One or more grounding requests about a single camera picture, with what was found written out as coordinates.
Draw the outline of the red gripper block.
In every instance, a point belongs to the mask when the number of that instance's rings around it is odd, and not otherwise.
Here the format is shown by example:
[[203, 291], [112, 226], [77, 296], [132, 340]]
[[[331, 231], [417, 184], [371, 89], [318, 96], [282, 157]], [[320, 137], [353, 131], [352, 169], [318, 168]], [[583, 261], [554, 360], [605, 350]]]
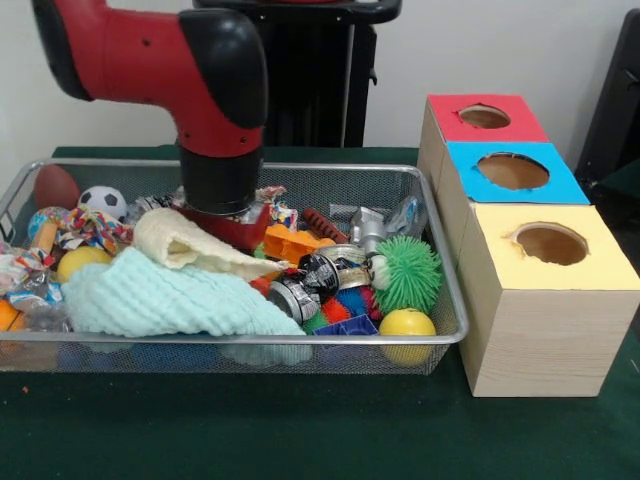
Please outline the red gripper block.
[[243, 252], [253, 252], [258, 247], [270, 223], [267, 204], [253, 204], [244, 213], [227, 217], [189, 207], [181, 207], [180, 213], [206, 233]]

